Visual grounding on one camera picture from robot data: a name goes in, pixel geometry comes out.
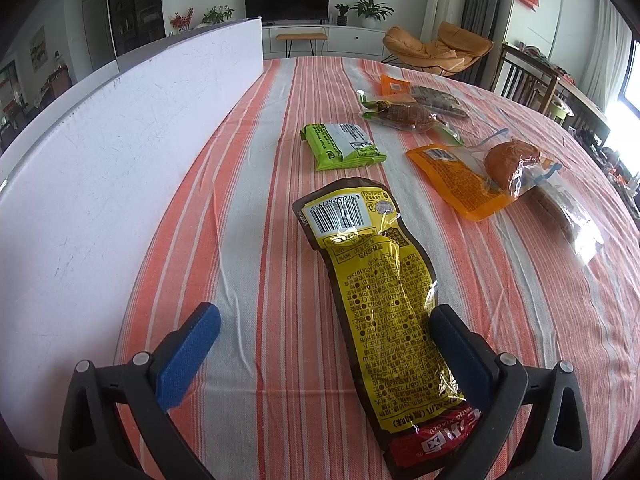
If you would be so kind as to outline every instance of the yellow snack package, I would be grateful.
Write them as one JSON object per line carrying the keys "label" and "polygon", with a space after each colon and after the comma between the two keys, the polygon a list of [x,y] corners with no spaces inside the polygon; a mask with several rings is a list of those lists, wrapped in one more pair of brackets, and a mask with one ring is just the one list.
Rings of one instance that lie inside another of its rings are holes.
{"label": "yellow snack package", "polygon": [[332,285],[360,403],[395,479],[441,468],[479,418],[428,334],[437,280],[382,184],[342,178],[292,209]]}

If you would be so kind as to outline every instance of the plant pot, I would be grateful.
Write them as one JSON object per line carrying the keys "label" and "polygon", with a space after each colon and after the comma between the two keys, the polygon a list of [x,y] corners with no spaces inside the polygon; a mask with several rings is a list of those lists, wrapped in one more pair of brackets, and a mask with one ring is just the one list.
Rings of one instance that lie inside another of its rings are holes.
{"label": "plant pot", "polygon": [[362,26],[364,28],[378,28],[378,23],[380,23],[380,20],[373,17],[362,20]]}

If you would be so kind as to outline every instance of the striped tablecloth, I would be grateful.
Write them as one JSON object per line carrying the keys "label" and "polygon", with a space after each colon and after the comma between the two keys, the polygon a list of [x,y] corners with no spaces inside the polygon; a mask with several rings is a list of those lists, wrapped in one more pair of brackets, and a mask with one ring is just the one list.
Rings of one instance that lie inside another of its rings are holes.
{"label": "striped tablecloth", "polygon": [[[464,101],[470,119],[455,123],[467,143],[508,127],[561,162],[562,176],[603,231],[604,250],[577,267],[526,200],[478,223],[457,215],[404,154],[428,137],[360,117],[355,91],[375,94],[384,72]],[[314,122],[359,124],[386,162],[316,173],[298,134]],[[132,292],[116,360],[155,348],[200,301],[211,301],[222,313],[222,332],[170,415],[217,479],[389,478],[354,390],[324,264],[290,208],[355,175],[391,188],[433,262],[440,301],[494,349],[526,365],[574,363],[593,476],[602,478],[640,416],[638,231],[603,174],[559,126],[437,76],[347,58],[266,61],[167,209]],[[126,426],[144,467],[157,474],[130,415]],[[494,477],[523,428],[520,418]]]}

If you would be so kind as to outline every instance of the red flowers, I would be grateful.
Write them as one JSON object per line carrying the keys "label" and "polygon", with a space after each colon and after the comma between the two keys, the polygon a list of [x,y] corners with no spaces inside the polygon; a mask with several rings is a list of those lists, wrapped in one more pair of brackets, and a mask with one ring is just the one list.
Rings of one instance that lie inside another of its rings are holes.
{"label": "red flowers", "polygon": [[189,25],[191,24],[191,17],[193,16],[193,7],[189,7],[187,10],[186,16],[181,16],[177,12],[175,13],[175,18],[169,20],[171,26],[173,28],[177,28],[178,32],[184,32],[185,30],[189,30]]}

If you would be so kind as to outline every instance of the potted plant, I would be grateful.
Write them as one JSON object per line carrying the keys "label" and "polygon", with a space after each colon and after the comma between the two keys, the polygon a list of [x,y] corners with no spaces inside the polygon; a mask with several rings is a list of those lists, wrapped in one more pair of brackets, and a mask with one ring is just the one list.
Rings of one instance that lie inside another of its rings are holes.
{"label": "potted plant", "polygon": [[235,9],[229,9],[228,5],[213,6],[202,17],[202,23],[205,25],[213,25],[214,23],[225,23],[225,20],[231,18],[231,13]]}
{"label": "potted plant", "polygon": [[347,4],[335,4],[335,8],[340,12],[340,16],[338,16],[336,23],[338,25],[346,25],[347,24],[347,12],[351,9]]}
{"label": "potted plant", "polygon": [[193,16],[193,7],[189,7],[187,10],[186,16],[181,16],[177,12],[175,13],[175,17],[169,20],[171,26],[173,28],[178,29],[178,33],[184,32],[185,30],[189,30],[189,25],[191,25],[191,17]]}
{"label": "potted plant", "polygon": [[362,26],[365,28],[376,28],[378,22],[386,20],[387,16],[391,16],[395,12],[387,4],[377,4],[373,0],[357,0],[357,3],[351,7],[358,11],[358,16],[364,16]]}

